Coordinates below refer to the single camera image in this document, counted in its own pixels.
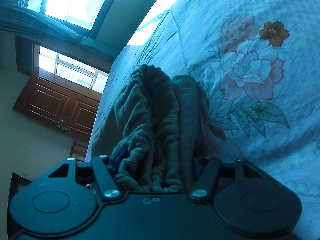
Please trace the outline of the teal curtain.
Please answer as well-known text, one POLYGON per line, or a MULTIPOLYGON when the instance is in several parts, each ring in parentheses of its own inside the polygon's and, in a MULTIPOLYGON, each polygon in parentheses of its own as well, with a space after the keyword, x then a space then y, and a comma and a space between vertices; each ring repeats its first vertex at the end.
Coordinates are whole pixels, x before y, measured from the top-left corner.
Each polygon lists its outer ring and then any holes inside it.
POLYGON ((116 48, 81 35, 49 16, 11 3, 1 4, 1 31, 71 44, 108 61, 114 61, 119 54, 116 48))

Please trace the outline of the small side window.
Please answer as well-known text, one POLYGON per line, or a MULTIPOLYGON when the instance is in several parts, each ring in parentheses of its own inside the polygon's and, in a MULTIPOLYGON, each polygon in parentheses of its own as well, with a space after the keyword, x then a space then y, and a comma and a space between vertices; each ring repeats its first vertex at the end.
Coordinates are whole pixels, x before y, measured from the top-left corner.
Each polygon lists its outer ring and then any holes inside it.
POLYGON ((71 57, 40 46, 39 67, 73 83, 103 93, 108 74, 71 57))

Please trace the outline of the brown wooden door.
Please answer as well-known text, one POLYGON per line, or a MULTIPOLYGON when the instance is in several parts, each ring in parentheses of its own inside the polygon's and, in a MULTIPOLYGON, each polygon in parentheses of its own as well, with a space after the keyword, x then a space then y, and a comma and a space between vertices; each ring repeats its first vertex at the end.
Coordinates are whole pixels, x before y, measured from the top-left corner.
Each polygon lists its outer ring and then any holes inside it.
POLYGON ((13 110, 72 137, 88 141, 99 102, 70 89, 32 76, 13 110))

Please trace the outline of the grey fleece pants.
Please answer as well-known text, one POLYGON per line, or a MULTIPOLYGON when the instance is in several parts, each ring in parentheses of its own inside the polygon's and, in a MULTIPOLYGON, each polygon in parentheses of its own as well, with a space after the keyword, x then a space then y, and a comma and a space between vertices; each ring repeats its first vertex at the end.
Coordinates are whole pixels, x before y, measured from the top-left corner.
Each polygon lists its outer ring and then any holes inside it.
POLYGON ((114 157, 127 150, 115 174, 126 191, 190 191, 203 98, 190 75, 168 77, 155 66, 136 68, 104 111, 91 155, 114 157))

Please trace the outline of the floral blue bed sheet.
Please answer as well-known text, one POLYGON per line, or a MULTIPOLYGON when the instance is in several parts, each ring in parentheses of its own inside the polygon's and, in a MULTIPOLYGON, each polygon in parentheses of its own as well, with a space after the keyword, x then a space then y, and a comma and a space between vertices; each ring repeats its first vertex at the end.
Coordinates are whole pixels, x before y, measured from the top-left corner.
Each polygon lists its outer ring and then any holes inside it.
POLYGON ((300 198, 298 239, 319 239, 319 0, 177 0, 112 64, 87 157, 109 154, 113 104, 142 64, 192 76, 204 148, 254 163, 300 198))

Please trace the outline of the wooden chair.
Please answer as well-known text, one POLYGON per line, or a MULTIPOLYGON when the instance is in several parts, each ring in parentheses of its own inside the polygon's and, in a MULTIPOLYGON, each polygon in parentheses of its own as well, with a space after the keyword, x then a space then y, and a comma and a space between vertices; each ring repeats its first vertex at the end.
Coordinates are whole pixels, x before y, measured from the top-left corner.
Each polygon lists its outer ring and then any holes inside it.
POLYGON ((70 158, 74 158, 76 161, 84 162, 88 147, 76 140, 73 140, 73 144, 70 151, 70 158))

